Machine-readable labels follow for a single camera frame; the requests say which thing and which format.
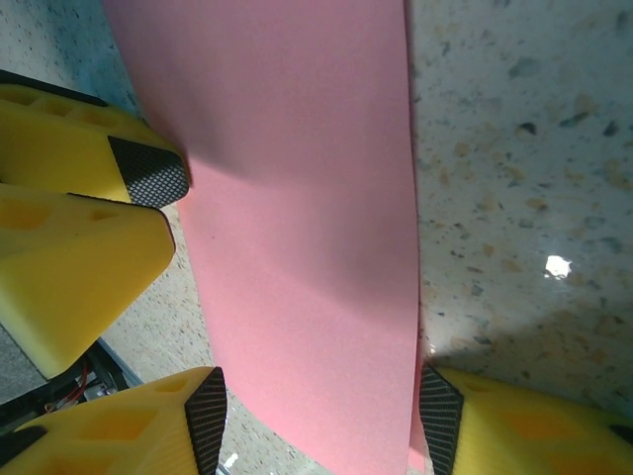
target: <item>yellow foam block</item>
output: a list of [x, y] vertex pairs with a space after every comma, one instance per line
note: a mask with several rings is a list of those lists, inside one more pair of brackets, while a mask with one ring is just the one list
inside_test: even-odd
[[0, 184], [0, 323], [55, 376], [173, 253], [158, 210]]
[[454, 475], [633, 473], [633, 447], [612, 429], [633, 429], [632, 421], [473, 374], [440, 373], [464, 396]]
[[[141, 120], [6, 71], [0, 71], [0, 182], [150, 206], [171, 203], [188, 189], [175, 147]], [[146, 196], [134, 196], [135, 186], [163, 196], [145, 202]]]
[[46, 434], [0, 475], [215, 473], [226, 420], [220, 368], [195, 368], [30, 421]]

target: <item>cutout hole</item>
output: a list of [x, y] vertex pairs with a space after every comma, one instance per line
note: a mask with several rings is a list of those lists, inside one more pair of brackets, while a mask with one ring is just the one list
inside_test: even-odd
[[136, 440], [154, 420], [157, 411], [104, 411], [79, 435], [84, 440]]
[[38, 100], [40, 96], [33, 91], [24, 89], [5, 89], [0, 90], [0, 99], [13, 102], [15, 104], [22, 104], [23, 106], [30, 106]]
[[0, 200], [0, 228], [8, 230], [34, 230], [52, 213], [52, 208], [40, 203], [4, 198]]
[[40, 106], [40, 109], [48, 114], [64, 117], [72, 111], [72, 106], [63, 102], [47, 100]]
[[85, 109], [77, 116], [77, 119], [93, 126], [110, 129], [117, 124], [117, 119], [104, 111], [93, 111]]
[[157, 393], [177, 393], [187, 384], [186, 379], [175, 379], [173, 381], [166, 381], [156, 388]]

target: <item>terrazzo floor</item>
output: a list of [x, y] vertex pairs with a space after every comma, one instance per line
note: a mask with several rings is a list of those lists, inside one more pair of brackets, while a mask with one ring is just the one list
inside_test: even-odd
[[[409, 22], [427, 356], [633, 417], [631, 3], [412, 0]], [[138, 111], [96, 0], [1, 1], [0, 67]], [[145, 381], [213, 361], [165, 212], [177, 255], [105, 334]], [[232, 395], [221, 461], [328, 473]]]

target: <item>black mesh pad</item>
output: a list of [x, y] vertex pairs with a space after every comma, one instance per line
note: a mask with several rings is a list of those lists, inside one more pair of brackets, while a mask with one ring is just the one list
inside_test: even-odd
[[453, 472], [463, 406], [461, 393], [435, 369], [424, 366], [419, 413], [435, 475]]
[[185, 165], [173, 151], [115, 137], [108, 141], [134, 204], [162, 208], [189, 191]]
[[185, 403], [185, 416], [198, 473], [215, 475], [226, 421], [226, 386], [221, 368], [207, 376]]

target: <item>pink sheet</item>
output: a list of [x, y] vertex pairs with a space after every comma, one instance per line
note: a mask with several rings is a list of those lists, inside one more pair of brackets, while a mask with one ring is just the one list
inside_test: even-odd
[[399, 474], [421, 434], [418, 257], [399, 0], [105, 1], [180, 206], [217, 364], [336, 474]]

